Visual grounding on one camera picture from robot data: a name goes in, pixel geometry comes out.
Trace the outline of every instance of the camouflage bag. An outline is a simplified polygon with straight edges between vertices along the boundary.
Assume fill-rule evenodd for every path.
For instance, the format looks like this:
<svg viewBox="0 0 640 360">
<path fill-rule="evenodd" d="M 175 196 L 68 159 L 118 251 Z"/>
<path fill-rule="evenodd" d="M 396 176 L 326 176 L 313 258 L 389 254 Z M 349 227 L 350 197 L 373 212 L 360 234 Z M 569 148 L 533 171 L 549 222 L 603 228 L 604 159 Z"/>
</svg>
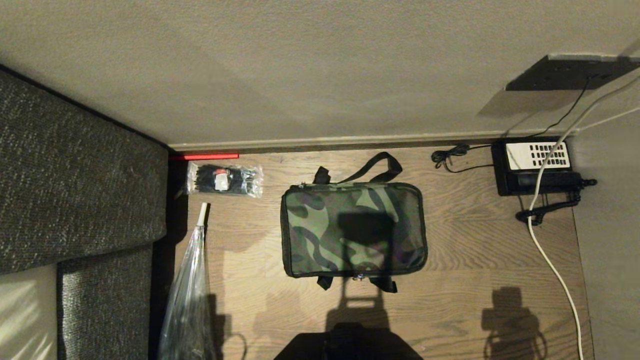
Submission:
<svg viewBox="0 0 640 360">
<path fill-rule="evenodd" d="M 380 160 L 388 170 L 368 183 L 346 183 Z M 402 166 L 387 152 L 358 172 L 329 183 L 320 167 L 314 184 L 293 185 L 282 197 L 282 259 L 291 277 L 318 276 L 327 290 L 333 277 L 369 280 L 397 292 L 391 275 L 420 270 L 427 260 L 422 194 L 406 183 L 388 183 Z"/>
</svg>

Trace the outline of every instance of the wooden floor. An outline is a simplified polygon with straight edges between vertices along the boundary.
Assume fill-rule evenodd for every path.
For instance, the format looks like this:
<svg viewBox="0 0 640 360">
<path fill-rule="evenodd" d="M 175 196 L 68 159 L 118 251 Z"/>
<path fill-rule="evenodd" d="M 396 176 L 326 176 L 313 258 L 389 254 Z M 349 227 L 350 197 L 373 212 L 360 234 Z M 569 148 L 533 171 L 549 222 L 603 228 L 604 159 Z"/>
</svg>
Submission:
<svg viewBox="0 0 640 360">
<path fill-rule="evenodd" d="M 273 359 L 295 335 L 324 332 L 328 319 L 330 324 L 350 320 L 366 327 L 388 324 L 424 359 L 537 359 L 533 357 L 536 346 L 542 355 L 547 352 L 547 359 L 577 359 L 570 305 L 526 226 L 514 218 L 521 209 L 518 197 L 498 196 L 492 168 L 460 174 L 435 169 L 431 153 L 448 148 L 386 149 L 404 168 L 396 180 L 422 190 L 429 257 L 420 272 L 396 277 L 399 292 L 385 293 L 383 309 L 378 306 L 364 319 L 351 318 L 362 313 L 351 305 L 339 309 L 339 279 L 324 291 L 315 278 L 286 276 L 280 197 L 291 184 L 311 183 L 320 165 L 339 181 L 380 150 L 256 154 L 212 161 L 260 164 L 264 169 L 261 199 L 202 193 L 189 197 L 190 229 L 201 203 L 211 203 L 206 254 L 217 345 L 224 360 Z M 454 158 L 453 168 L 488 163 L 490 150 L 483 148 Z M 370 174 L 385 167 L 378 164 Z M 522 201 L 528 206 L 530 197 Z M 535 230 L 573 295 L 582 323 L 584 355 L 592 359 L 572 210 L 548 214 Z M 177 247 L 177 266 L 188 237 Z M 377 292 L 368 281 L 350 279 L 346 296 L 375 298 Z"/>
</svg>

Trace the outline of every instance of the clear plastic bag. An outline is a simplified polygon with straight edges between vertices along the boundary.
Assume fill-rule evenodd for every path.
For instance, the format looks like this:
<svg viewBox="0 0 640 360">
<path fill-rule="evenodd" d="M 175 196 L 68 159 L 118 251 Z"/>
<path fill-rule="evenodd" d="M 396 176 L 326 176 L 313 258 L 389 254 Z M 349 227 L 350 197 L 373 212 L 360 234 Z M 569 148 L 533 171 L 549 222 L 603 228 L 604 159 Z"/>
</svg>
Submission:
<svg viewBox="0 0 640 360">
<path fill-rule="evenodd" d="M 197 192 L 229 193 L 262 197 L 262 167 L 189 163 L 187 194 Z"/>
<path fill-rule="evenodd" d="M 160 335 L 160 360 L 215 360 L 211 314 L 207 296 L 207 269 L 204 258 L 204 218 L 202 204 L 198 225 L 193 230 L 178 276 L 169 293 L 169 302 Z"/>
</svg>

